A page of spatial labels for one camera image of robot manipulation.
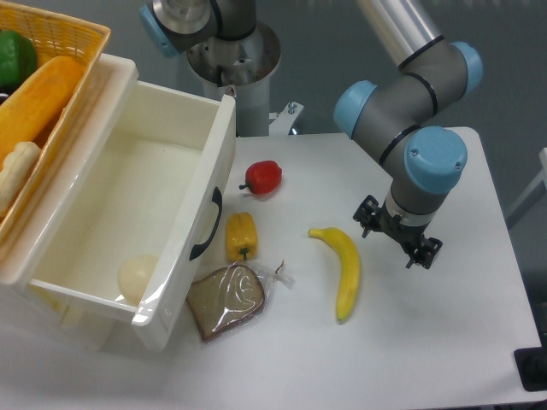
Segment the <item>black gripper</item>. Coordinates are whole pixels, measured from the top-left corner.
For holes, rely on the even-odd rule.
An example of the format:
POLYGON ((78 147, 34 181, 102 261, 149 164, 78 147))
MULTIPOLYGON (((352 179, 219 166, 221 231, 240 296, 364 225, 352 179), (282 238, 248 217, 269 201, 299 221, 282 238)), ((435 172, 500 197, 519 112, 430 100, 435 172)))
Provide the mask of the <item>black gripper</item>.
POLYGON ((360 225, 362 238, 366 238, 371 231, 381 231, 397 242, 409 257, 407 269, 413 265, 430 269, 443 246, 443 242, 439 239, 425 237, 424 225, 404 225, 399 215, 390 216, 371 195, 366 196, 358 206, 353 220, 360 225))

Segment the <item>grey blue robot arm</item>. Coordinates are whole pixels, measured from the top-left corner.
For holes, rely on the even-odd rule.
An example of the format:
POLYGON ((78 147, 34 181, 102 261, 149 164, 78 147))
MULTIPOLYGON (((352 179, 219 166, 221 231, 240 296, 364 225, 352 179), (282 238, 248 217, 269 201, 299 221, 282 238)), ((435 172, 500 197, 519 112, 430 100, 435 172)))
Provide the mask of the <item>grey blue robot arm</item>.
MULTIPOLYGON (((449 43, 416 1, 362 1, 400 77, 379 87, 360 81, 337 101, 333 118, 392 179, 383 202, 366 197, 354 218, 365 232, 397 242, 413 265, 429 268, 441 242, 424 232, 467 163, 462 139, 428 121, 481 81, 479 53, 449 43)), ((140 10, 165 56, 185 55, 206 97, 236 101, 240 137, 272 132, 269 79, 279 65, 276 34, 253 1, 152 1, 140 10)))

